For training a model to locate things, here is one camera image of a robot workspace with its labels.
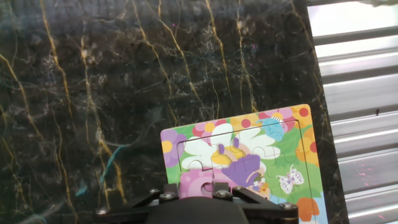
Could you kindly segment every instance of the butterfly illustration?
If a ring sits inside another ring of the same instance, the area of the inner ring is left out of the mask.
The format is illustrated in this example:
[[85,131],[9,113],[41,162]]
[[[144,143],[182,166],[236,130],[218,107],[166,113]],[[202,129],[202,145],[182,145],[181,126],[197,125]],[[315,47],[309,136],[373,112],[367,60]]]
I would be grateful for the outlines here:
[[293,165],[290,167],[290,172],[287,173],[287,177],[278,175],[279,177],[279,182],[280,182],[280,187],[281,189],[289,194],[293,190],[294,185],[300,185],[304,183],[304,178],[303,175],[297,171],[297,169],[292,169]]

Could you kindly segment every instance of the red polka dot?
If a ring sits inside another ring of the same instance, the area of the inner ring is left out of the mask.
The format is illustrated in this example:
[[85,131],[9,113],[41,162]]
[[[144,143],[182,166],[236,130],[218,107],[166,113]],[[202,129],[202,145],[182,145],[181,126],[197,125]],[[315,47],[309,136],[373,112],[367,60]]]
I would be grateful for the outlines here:
[[315,142],[310,145],[311,152],[317,153],[317,144]]
[[201,137],[201,135],[204,133],[204,131],[198,131],[196,128],[192,129],[192,134],[196,137]]
[[308,115],[308,110],[306,108],[301,108],[299,113],[302,117],[306,117]]
[[244,119],[241,124],[242,124],[242,127],[248,128],[248,127],[250,127],[251,122],[248,119]]
[[225,119],[221,119],[221,120],[216,122],[216,126],[221,125],[221,124],[226,124],[226,120]]

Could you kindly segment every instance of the cartoon flower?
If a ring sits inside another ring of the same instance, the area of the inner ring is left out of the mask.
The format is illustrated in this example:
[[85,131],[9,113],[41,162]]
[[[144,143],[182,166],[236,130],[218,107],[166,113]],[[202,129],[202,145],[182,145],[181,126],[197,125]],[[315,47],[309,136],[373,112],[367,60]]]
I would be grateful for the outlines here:
[[[265,134],[258,135],[260,128],[241,131],[233,139],[232,132],[232,125],[221,124],[208,137],[210,144],[196,136],[190,138],[185,143],[185,151],[193,156],[184,159],[182,167],[184,169],[228,168],[232,162],[238,162],[240,158],[252,154],[258,155],[258,164],[254,166],[259,166],[264,173],[266,167],[260,159],[275,159],[280,154],[279,148],[271,146],[275,142],[274,139]],[[241,162],[251,159],[254,158],[248,157]]]
[[[214,131],[214,129],[217,126],[219,126],[221,124],[225,124],[225,123],[226,123],[225,119],[198,123],[193,128],[192,134],[196,137],[201,137],[201,138],[208,137],[208,136],[211,136],[211,133]],[[209,138],[203,138],[202,140],[207,142],[207,144],[210,144]]]
[[294,106],[292,107],[293,117],[300,122],[295,124],[296,128],[305,128],[312,124],[311,109],[309,105]]
[[176,130],[167,129],[161,132],[160,138],[165,165],[166,167],[173,167],[178,164],[179,157],[183,153],[183,148],[178,147],[178,144],[186,141],[187,137],[184,134],[177,133]]
[[304,132],[303,138],[298,142],[296,156],[303,162],[309,162],[319,167],[317,144],[315,142],[313,127],[308,128]]
[[[259,113],[259,119],[274,118],[276,121],[293,121],[293,111],[290,108],[281,108],[277,110],[270,110],[263,113]],[[294,122],[282,123],[284,133],[290,131],[294,127]]]
[[252,186],[249,186],[248,189],[266,199],[269,199],[270,194],[271,194],[271,190],[267,183],[262,184],[260,187],[252,185]]
[[256,113],[247,114],[244,116],[233,117],[229,121],[234,127],[234,131],[241,131],[249,127],[258,127],[261,124],[257,123],[259,117]]
[[313,215],[319,215],[317,202],[312,198],[302,197],[297,202],[298,217],[303,222],[309,222]]
[[268,191],[268,185],[269,184],[267,184],[267,183],[262,184],[261,188],[260,188],[260,192],[261,193],[266,193]]

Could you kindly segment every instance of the pink flower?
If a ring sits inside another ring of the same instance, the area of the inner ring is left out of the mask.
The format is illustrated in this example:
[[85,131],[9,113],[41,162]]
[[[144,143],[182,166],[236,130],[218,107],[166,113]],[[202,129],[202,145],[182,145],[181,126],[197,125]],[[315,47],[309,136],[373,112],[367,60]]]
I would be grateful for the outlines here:
[[166,167],[177,165],[183,154],[183,149],[178,144],[186,141],[187,137],[184,134],[177,133],[174,129],[166,129],[161,132],[160,138]]
[[[259,113],[259,119],[266,119],[266,118],[276,118],[276,120],[280,120],[280,122],[295,120],[295,118],[293,117],[293,111],[290,108],[281,108],[277,110],[270,110],[270,111],[265,111],[263,113]],[[287,122],[281,125],[282,128],[284,129],[284,133],[286,133],[294,127],[294,122]]]
[[192,130],[192,134],[196,137],[203,138],[202,140],[207,142],[207,144],[210,144],[210,138],[206,137],[211,136],[211,133],[217,126],[225,123],[226,123],[225,119],[197,123]]

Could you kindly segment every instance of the white flower petal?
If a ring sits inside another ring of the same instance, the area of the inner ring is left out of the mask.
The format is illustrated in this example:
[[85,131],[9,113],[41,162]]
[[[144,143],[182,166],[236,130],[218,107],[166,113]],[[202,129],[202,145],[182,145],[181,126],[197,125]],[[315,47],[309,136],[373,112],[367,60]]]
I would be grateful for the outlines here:
[[260,131],[261,128],[253,128],[241,131],[237,135],[239,138],[239,143],[244,144],[251,152],[253,152],[255,148],[262,147],[264,149],[275,142],[275,139],[267,136],[266,134],[256,136],[258,133],[260,133]]
[[211,133],[211,145],[222,144],[224,147],[228,147],[231,142],[232,132],[233,127],[230,124],[221,124],[217,126]]
[[198,137],[192,137],[185,143],[184,150],[191,155],[207,155],[211,157],[217,148],[214,149]]

